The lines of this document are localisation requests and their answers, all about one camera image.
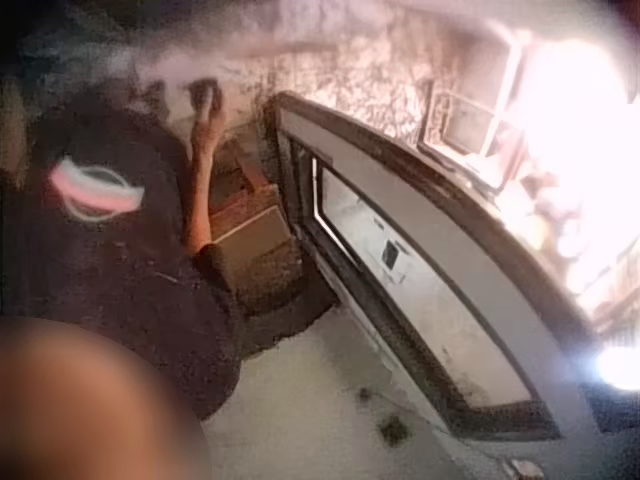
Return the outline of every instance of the blurred finger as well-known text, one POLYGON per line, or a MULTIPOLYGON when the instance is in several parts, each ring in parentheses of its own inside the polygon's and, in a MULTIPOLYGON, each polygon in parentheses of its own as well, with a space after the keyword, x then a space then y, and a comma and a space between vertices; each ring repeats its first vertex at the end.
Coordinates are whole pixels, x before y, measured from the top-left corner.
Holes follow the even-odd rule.
POLYGON ((215 118, 218 113, 224 108, 224 95, 218 82, 212 86, 212 103, 211 110, 209 111, 209 119, 215 118))
POLYGON ((206 122, 209 120, 211 104, 213 103, 213 89, 206 87, 204 95, 202 97, 202 104, 200 105, 200 111, 198 112, 198 120, 200 122, 206 122))

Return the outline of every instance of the floor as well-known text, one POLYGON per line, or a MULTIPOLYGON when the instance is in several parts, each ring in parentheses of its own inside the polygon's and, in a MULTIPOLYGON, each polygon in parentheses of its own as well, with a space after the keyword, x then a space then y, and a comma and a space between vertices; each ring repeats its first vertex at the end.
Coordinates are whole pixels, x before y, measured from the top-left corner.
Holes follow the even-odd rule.
POLYGON ((399 396, 351 316, 333 308, 245 362, 234 396, 205 424, 213 478, 462 478, 399 396), (393 415, 407 435, 392 447, 378 426, 393 415))

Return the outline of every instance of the wooden block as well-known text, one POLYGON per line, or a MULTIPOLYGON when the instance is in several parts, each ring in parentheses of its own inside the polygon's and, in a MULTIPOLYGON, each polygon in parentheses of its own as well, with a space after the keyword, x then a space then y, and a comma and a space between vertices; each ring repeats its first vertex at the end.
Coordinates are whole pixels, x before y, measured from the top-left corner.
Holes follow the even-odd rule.
POLYGON ((262 255, 291 239, 280 208, 272 206, 213 239, 216 260, 232 289, 241 272, 262 255))

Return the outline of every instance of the bright light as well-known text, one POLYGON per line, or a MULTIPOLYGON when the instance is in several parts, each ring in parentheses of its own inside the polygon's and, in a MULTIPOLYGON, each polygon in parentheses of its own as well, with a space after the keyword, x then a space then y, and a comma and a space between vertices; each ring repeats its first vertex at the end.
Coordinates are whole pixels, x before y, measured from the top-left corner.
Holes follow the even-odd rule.
POLYGON ((608 384, 620 390, 640 390, 640 350, 612 347, 597 360, 598 372, 608 384))

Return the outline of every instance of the metal frame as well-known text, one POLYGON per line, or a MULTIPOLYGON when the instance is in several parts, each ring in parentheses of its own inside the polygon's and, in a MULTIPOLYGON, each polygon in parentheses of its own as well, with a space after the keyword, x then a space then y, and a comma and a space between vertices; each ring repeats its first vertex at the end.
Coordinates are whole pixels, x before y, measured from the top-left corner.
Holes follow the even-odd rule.
MULTIPOLYGON (((452 176, 447 175, 433 163, 441 162, 432 156, 421 158, 410 149, 360 122, 304 100, 295 94, 279 94, 276 101, 280 109, 301 116, 365 152, 372 160, 380 163, 387 171, 428 199, 484 250, 537 312, 542 324, 571 362, 582 385, 582 392, 589 401, 602 431, 610 432, 640 426, 638 396, 631 397, 603 383, 595 382, 591 359, 595 358, 599 344, 588 329, 588 320, 583 312, 578 309, 567 293, 559 288, 526 247, 504 228, 497 217, 490 213, 492 207, 489 203, 465 192, 452 176)), ((322 155, 318 157, 326 165, 331 166, 330 158, 323 158, 322 155)), ((312 237, 317 234, 322 238, 320 232, 324 230, 319 225, 313 225, 317 222, 308 220, 313 219, 313 199, 304 198, 304 189, 311 191, 312 187, 309 183, 311 182, 310 162, 309 165, 297 165, 295 161, 293 163, 296 170, 295 177, 309 180, 297 182, 297 201, 303 214, 290 213, 300 219, 300 225, 308 233, 311 232, 312 237), (300 172, 299 167, 308 171, 300 172)), ((337 245, 334 244, 334 247, 337 253, 346 258, 337 245)), ((325 250, 330 252, 331 248, 325 246, 325 250)), ((414 380, 419 384, 420 379, 415 375, 414 380)))

